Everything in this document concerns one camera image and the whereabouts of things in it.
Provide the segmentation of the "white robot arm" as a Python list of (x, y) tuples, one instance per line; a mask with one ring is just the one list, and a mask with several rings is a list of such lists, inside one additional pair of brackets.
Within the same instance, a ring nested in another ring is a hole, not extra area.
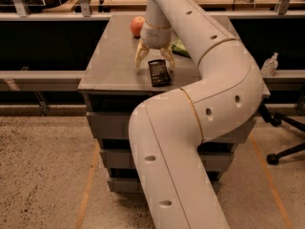
[(154, 47), (165, 25), (182, 40), (201, 78), (134, 109), (135, 167), (156, 229), (230, 229), (197, 148), (248, 121), (264, 82), (243, 43), (193, 0), (149, 0), (142, 42)]

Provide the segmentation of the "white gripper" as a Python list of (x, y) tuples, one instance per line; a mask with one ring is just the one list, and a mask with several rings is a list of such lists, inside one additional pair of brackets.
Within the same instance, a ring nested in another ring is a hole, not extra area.
[(148, 55), (150, 49), (156, 49), (160, 50), (161, 55), (170, 63), (170, 68), (173, 70), (175, 65), (170, 47), (171, 40), (172, 26), (168, 21), (160, 24), (145, 21), (136, 50), (135, 67), (139, 69), (141, 61)]

